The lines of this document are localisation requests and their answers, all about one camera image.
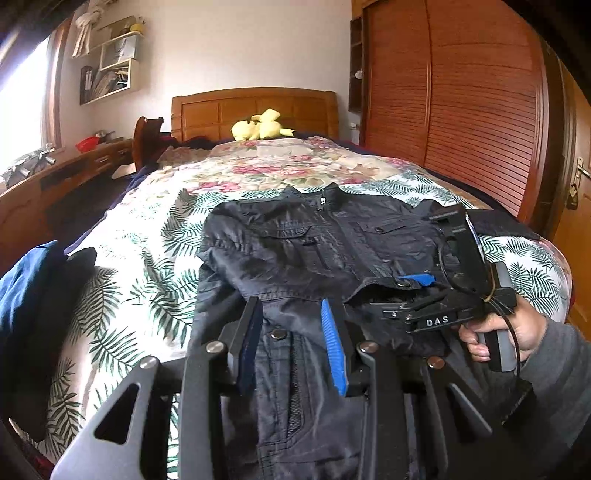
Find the sliding wardrobe door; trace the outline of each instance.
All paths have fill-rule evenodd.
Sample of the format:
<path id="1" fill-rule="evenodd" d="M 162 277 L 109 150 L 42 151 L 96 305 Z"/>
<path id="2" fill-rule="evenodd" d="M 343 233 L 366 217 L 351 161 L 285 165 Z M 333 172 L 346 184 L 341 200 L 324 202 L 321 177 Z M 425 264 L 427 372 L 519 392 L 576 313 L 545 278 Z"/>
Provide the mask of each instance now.
<path id="1" fill-rule="evenodd" d="M 478 187 L 517 215 L 541 154 L 540 41 L 501 0 L 427 0 L 427 12 L 432 91 L 424 166 Z"/>
<path id="2" fill-rule="evenodd" d="M 382 0 L 364 11 L 364 145 L 424 163 L 429 98 L 429 28 L 423 0 Z"/>

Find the sunlight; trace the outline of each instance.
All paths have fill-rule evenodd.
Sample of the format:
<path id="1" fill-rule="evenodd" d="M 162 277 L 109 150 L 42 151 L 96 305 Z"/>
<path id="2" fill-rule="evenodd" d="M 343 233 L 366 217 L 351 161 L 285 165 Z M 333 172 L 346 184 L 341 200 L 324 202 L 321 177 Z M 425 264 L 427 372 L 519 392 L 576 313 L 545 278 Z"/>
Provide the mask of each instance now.
<path id="1" fill-rule="evenodd" d="M 14 71 L 0 92 L 0 171 L 41 148 L 41 109 L 47 76 L 45 39 Z"/>

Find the blue cloth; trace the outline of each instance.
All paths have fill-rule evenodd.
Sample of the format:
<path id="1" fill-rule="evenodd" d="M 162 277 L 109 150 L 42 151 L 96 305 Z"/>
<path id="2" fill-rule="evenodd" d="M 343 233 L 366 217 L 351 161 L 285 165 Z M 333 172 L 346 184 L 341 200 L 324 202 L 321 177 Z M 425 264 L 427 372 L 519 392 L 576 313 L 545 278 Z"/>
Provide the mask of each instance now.
<path id="1" fill-rule="evenodd" d="M 0 391 L 10 364 L 33 328 L 51 272 L 66 260 L 57 241 L 28 251 L 0 279 Z"/>

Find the handle grip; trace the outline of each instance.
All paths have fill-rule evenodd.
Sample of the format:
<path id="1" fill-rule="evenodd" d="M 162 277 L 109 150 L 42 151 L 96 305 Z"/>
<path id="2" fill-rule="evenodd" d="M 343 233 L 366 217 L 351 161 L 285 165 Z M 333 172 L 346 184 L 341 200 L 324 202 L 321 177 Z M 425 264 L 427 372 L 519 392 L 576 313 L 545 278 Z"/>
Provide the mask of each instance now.
<path id="1" fill-rule="evenodd" d="M 513 288 L 509 271 L 504 262 L 495 262 L 491 267 L 496 271 L 499 286 Z M 515 347 L 509 339 L 510 335 L 509 330 L 494 330 L 478 334 L 478 341 L 486 345 L 491 353 L 489 367 L 494 372 L 512 372 L 517 368 L 517 355 Z"/>
<path id="2" fill-rule="evenodd" d="M 509 335 L 509 330 L 478 334 L 478 341 L 486 345 L 491 353 L 489 367 L 494 372 L 512 372 L 517 368 L 515 347 L 509 340 Z"/>

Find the wall shelf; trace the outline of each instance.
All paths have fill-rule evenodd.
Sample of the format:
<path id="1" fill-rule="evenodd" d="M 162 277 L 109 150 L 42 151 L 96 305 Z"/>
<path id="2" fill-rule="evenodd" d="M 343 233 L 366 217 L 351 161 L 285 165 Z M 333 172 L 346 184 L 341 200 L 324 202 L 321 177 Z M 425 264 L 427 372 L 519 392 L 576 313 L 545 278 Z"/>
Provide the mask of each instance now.
<path id="1" fill-rule="evenodd" d="M 98 102 L 99 100 L 116 95 L 117 93 L 123 93 L 123 92 L 129 93 L 129 92 L 134 92 L 134 91 L 138 90 L 139 89 L 139 78 L 138 78 L 139 63 L 138 63 L 138 61 L 134 60 L 134 59 L 125 60 L 123 62 L 120 62 L 117 66 L 111 68 L 111 70 L 125 70 L 125 69 L 127 69 L 127 71 L 128 71 L 127 86 L 124 86 L 124 87 L 119 88 L 117 90 L 113 90 L 112 92 L 101 95 L 100 97 L 93 98 L 92 100 L 90 100 L 86 103 L 83 103 L 82 105 L 90 105 L 91 103 Z"/>
<path id="2" fill-rule="evenodd" d="M 127 33 L 125 33 L 123 35 L 119 35 L 119 37 L 111 38 L 111 39 L 109 39 L 107 41 L 104 41 L 103 43 L 99 43 L 98 45 L 93 46 L 90 49 L 90 51 L 92 52 L 92 51 L 98 50 L 99 48 L 102 48 L 104 46 L 107 46 L 110 43 L 113 43 L 115 41 L 124 40 L 124 39 L 126 39 L 128 37 L 135 37 L 136 35 L 139 36 L 139 37 L 141 37 L 141 38 L 144 38 L 144 34 L 142 32 L 136 32 L 136 31 L 127 32 Z"/>

